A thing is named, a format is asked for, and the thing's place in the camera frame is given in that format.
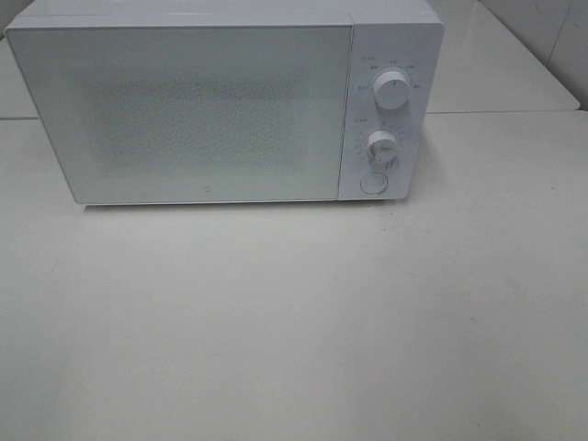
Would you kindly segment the white microwave door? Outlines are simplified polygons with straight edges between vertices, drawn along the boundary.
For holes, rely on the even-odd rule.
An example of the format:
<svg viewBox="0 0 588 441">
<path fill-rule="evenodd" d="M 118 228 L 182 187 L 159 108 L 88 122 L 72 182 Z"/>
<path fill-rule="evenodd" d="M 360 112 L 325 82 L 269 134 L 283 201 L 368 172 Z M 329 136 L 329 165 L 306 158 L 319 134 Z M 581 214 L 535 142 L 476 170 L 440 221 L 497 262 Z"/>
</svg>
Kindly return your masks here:
<svg viewBox="0 0 588 441">
<path fill-rule="evenodd" d="M 351 29 L 13 29 L 75 201 L 337 197 Z"/>
</svg>

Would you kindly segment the white microwave knob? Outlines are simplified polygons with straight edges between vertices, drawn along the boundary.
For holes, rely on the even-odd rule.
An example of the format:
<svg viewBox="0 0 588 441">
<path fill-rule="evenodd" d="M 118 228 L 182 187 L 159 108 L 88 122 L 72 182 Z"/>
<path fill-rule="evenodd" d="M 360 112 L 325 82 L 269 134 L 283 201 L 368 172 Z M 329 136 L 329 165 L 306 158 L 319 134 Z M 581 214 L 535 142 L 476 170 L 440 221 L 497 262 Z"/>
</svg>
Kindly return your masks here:
<svg viewBox="0 0 588 441">
<path fill-rule="evenodd" d="M 399 153 L 400 143 L 390 131 L 378 130 L 367 137 L 366 149 L 371 163 L 390 164 Z"/>
<path fill-rule="evenodd" d="M 378 73 L 372 81 L 374 100 L 379 108 L 394 110 L 402 107 L 411 92 L 410 76 L 397 67 Z"/>
</svg>

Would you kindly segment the round microwave door button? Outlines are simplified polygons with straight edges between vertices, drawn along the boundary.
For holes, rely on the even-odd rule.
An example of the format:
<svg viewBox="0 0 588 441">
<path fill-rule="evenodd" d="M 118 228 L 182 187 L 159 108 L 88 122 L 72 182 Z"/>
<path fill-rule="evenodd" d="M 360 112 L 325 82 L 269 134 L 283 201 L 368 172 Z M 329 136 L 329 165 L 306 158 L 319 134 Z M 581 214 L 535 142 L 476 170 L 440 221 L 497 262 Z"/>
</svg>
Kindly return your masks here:
<svg viewBox="0 0 588 441">
<path fill-rule="evenodd" d="M 360 180 L 361 190 L 369 195 L 381 194 L 387 189 L 388 184 L 387 176 L 382 173 L 364 175 Z"/>
</svg>

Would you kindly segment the white microwave oven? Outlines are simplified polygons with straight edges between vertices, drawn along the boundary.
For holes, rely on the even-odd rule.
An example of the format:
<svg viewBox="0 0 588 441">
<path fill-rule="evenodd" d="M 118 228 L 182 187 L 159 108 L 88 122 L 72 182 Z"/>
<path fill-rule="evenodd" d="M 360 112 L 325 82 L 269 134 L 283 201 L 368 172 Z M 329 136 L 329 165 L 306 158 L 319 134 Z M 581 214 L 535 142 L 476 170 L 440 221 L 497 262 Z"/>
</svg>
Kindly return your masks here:
<svg viewBox="0 0 588 441">
<path fill-rule="evenodd" d="M 335 26 L 351 29 L 336 198 L 147 204 L 403 199 L 409 191 L 444 35 L 436 11 L 425 1 L 35 1 L 8 24 L 5 34 L 10 46 L 8 34 L 13 29 Z M 372 81 L 392 67 L 410 76 L 411 92 L 402 107 L 384 110 L 374 100 Z M 378 130 L 390 131 L 400 143 L 390 164 L 368 160 L 367 137 Z M 388 178 L 381 194 L 369 195 L 360 188 L 361 178 L 371 173 Z"/>
</svg>

